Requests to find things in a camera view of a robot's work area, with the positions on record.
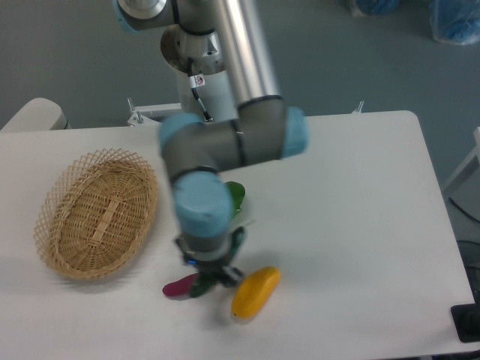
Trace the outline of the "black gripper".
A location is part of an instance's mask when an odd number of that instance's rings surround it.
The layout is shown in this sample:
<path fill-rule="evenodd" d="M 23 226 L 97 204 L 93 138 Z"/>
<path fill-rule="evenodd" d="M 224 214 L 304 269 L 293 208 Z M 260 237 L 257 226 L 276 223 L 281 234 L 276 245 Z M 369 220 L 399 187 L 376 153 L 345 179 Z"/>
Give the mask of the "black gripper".
<path fill-rule="evenodd" d="M 202 273 L 196 284 L 199 289 L 210 289 L 216 280 L 224 287 L 236 287 L 244 280 L 243 272 L 230 265 L 233 247 L 231 239 L 226 238 L 219 248 L 209 252 L 192 250 L 182 237 L 178 237 L 175 244 L 181 252 L 182 262 Z"/>

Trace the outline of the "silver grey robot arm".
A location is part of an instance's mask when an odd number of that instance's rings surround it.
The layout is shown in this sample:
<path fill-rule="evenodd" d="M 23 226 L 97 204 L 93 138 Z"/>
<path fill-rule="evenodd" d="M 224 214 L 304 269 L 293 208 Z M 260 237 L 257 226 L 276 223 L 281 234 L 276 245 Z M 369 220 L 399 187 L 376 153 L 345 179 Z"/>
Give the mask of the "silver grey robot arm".
<path fill-rule="evenodd" d="M 199 272 L 195 290 L 233 287 L 245 237 L 231 229 L 233 195 L 223 171 L 301 154 L 304 113 L 285 104 L 255 1 L 114 1 L 132 32 L 163 29 L 161 52 L 186 80 L 181 111 L 160 127 L 183 260 Z"/>

